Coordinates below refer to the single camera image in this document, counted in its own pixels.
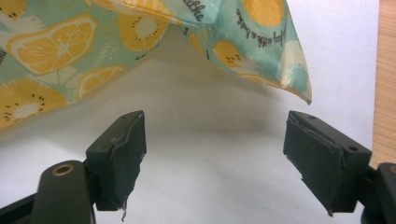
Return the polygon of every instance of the rubber jaw pad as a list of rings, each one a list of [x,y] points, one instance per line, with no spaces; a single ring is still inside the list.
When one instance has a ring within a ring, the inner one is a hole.
[[[86,153],[89,171],[99,178],[97,209],[117,211],[124,208],[146,154],[143,111],[117,119]]]
[[[310,115],[290,111],[284,154],[329,212],[353,212],[354,184],[371,151]]]

